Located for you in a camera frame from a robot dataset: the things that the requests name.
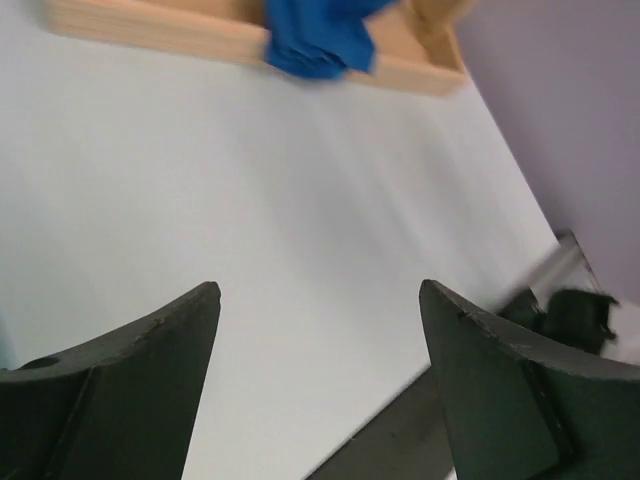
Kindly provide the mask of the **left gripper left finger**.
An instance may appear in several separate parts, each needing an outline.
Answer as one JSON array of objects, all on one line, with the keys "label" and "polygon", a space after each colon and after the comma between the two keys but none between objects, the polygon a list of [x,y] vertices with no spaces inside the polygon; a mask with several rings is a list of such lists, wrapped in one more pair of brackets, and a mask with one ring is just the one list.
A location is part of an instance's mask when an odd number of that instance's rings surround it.
[{"label": "left gripper left finger", "polygon": [[4,479],[179,479],[220,316],[204,282],[161,309],[1,372]]}]

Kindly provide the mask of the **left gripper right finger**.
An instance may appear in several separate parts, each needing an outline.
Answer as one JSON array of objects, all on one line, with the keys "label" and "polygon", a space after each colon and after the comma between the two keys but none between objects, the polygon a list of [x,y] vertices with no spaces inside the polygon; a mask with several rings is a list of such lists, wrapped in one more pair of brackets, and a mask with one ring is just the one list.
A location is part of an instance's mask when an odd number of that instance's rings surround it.
[{"label": "left gripper right finger", "polygon": [[638,366],[545,338],[434,280],[419,303],[458,478],[638,478]]}]

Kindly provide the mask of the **blue tank top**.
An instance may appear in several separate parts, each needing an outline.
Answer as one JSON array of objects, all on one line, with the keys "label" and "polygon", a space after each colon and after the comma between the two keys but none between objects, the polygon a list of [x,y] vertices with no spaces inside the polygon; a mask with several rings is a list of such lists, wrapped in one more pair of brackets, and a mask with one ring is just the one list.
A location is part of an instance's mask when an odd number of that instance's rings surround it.
[{"label": "blue tank top", "polygon": [[264,3],[269,40],[264,61],[297,78],[338,80],[368,74],[376,47],[365,21],[390,0],[270,0]]}]

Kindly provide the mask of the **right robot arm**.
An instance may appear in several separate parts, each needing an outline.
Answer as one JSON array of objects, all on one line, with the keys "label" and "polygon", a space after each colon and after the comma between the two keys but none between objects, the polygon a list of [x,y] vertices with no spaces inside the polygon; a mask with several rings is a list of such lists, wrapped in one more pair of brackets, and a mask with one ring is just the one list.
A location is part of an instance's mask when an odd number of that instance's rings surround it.
[{"label": "right robot arm", "polygon": [[639,365],[639,306],[631,301],[577,287],[541,299],[521,288],[497,314],[529,331],[509,335],[513,350],[528,360],[572,368],[598,356]]}]

